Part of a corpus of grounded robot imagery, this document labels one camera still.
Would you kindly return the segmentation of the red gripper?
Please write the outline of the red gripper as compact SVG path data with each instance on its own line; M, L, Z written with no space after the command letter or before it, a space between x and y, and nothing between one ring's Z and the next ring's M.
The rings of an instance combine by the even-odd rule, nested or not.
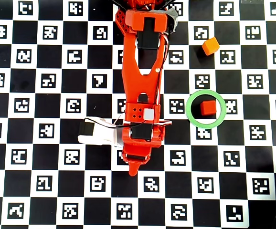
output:
M122 159L129 164L129 175L136 176L139 167L150 160L152 150L161 145L162 140L148 141L143 145L123 142Z

